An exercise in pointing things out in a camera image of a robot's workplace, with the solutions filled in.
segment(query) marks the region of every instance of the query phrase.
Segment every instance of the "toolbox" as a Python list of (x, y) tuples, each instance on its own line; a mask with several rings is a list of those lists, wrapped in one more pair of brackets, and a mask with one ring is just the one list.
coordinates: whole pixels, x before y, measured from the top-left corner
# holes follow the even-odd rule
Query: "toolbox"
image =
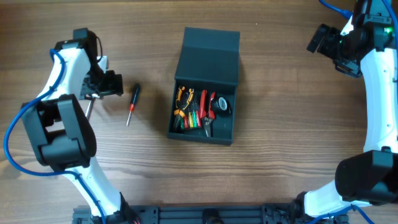
[[(239, 80), (239, 39), (240, 33), (235, 31), (185, 28), (180, 60), (175, 72), (174, 97), (167, 131), (169, 139), (223, 145), (233, 143)], [(201, 128), (178, 131), (174, 128), (176, 96), (181, 86), (185, 87), (185, 91), (193, 89), (193, 99), (198, 104), (202, 91), (207, 90), (206, 111), (209, 109), (210, 95), (214, 92), (216, 97), (224, 98), (228, 102), (230, 113), (215, 114), (215, 119), (211, 122), (211, 136), (207, 136), (204, 123)]]

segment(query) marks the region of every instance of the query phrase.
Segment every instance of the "red and black screwdriver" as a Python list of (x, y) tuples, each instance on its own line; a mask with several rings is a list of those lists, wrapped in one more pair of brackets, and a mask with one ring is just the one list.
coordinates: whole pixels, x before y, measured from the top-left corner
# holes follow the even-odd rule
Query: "red and black screwdriver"
[(140, 89), (140, 86), (138, 83), (136, 83), (134, 85), (134, 88), (132, 89), (132, 95), (131, 95), (131, 100), (130, 100), (130, 113), (129, 113), (129, 118), (127, 119), (126, 126), (129, 126), (129, 124), (130, 124), (131, 115), (132, 115), (132, 112), (134, 111), (134, 108), (135, 108), (137, 100), (138, 100), (139, 89)]

